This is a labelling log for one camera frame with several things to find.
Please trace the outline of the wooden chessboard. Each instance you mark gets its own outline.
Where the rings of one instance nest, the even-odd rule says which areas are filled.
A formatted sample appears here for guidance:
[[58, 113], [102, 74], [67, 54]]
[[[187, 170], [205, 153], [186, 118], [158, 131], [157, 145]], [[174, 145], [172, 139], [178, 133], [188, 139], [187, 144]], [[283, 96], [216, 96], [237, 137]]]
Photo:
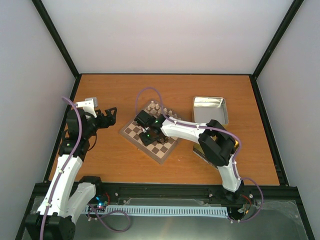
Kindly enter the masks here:
[[[154, 101], [155, 106], [156, 104], [159, 104], [158, 110], [155, 109], [155, 106], [151, 107], [151, 101]], [[160, 103], [155, 99], [152, 99], [149, 102], [147, 102], [142, 108], [142, 110], [145, 110], [147, 113], [149, 113], [151, 116], [155, 118], [159, 117], [161, 114]], [[173, 115], [172, 117], [174, 117], [174, 114], [178, 113], [172, 108], [167, 108], [168, 114], [169, 114], [169, 111], [172, 111], [172, 115]], [[182, 120], [180, 114], [177, 114], [177, 119]], [[163, 164], [165, 162], [165, 160], [168, 158], [171, 152], [182, 140], [181, 138], [178, 138], [178, 137], [169, 137], [168, 142], [164, 144], [154, 142], [148, 146], [145, 146], [139, 137], [139, 134], [142, 132], [143, 132], [143, 129], [136, 124], [133, 118], [119, 131], [119, 134], [122, 135], [124, 138], [126, 138], [133, 145], [135, 145], [138, 150], [143, 151], [145, 154], [147, 154], [149, 157], [151, 157], [153, 160], [155, 160], [159, 164]]]

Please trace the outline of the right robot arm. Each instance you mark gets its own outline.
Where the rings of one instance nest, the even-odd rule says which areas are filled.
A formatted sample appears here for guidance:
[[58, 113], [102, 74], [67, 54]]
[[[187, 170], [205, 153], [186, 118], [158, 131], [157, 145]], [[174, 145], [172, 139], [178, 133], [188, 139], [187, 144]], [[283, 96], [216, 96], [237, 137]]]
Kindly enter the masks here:
[[139, 137], [145, 146], [154, 142], [162, 143], [173, 137], [198, 144], [203, 151], [204, 160], [216, 167], [220, 174], [225, 199], [231, 203], [238, 200], [244, 185], [236, 163], [241, 143], [238, 137], [226, 131], [217, 120], [194, 123], [165, 114], [154, 117], [141, 110], [134, 121], [142, 127]]

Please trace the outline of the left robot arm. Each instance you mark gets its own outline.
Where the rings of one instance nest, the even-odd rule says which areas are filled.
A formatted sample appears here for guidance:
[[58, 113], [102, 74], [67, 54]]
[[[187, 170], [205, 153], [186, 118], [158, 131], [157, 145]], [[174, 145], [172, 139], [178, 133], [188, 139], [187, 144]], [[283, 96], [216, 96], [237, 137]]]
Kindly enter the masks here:
[[102, 113], [94, 107], [72, 109], [66, 117], [65, 137], [59, 151], [57, 166], [48, 191], [35, 213], [25, 219], [25, 227], [33, 240], [72, 240], [76, 223], [92, 201], [103, 198], [104, 188], [98, 176], [84, 176], [74, 193], [72, 187], [87, 152], [89, 139], [99, 129], [116, 123], [117, 108]]

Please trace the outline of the silver open tin box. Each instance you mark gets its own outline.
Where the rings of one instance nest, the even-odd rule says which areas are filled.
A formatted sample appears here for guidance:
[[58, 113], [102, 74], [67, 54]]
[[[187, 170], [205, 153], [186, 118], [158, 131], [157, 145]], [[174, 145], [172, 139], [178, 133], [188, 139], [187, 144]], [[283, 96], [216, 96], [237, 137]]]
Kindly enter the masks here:
[[222, 125], [228, 125], [226, 100], [223, 97], [195, 96], [193, 98], [192, 120], [195, 123], [208, 123], [210, 120], [217, 120]]

